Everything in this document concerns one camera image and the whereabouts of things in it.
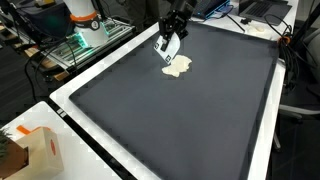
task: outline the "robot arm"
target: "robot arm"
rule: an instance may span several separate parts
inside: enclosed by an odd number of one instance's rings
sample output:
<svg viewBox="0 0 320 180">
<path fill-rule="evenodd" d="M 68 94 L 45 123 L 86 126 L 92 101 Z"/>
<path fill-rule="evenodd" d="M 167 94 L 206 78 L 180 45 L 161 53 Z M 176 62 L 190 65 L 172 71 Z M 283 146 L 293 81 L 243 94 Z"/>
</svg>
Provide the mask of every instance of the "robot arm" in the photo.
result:
<svg viewBox="0 0 320 180">
<path fill-rule="evenodd" d="M 166 17 L 159 20 L 160 35 L 163 37 L 162 51 L 166 51 L 173 33 L 176 33 L 180 40 L 188 35 L 188 31 L 185 29 L 187 21 L 191 18 L 193 10 L 198 3 L 197 0 L 167 1 L 171 3 L 170 12 Z"/>
</svg>

